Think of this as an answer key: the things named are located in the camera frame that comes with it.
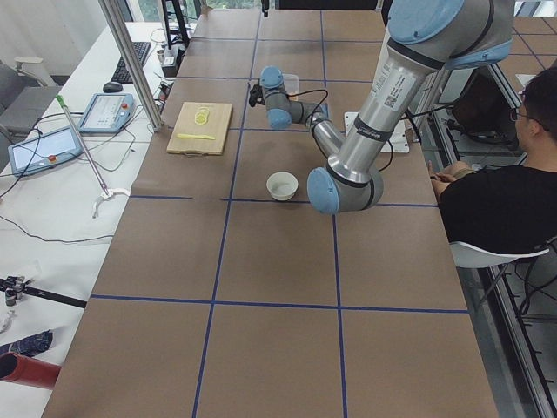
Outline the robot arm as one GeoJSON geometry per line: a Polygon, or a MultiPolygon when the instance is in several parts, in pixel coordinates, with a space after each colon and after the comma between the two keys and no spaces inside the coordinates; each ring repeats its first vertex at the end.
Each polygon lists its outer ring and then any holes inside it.
{"type": "Polygon", "coordinates": [[[305,125],[327,158],[307,179],[312,206],[336,214],[376,205],[383,180],[374,160],[425,78],[504,59],[511,50],[513,10],[512,1],[394,1],[386,26],[386,61],[379,64],[378,77],[346,134],[319,104],[291,100],[282,71],[266,66],[252,87],[250,104],[265,106],[274,130],[305,125]]]}

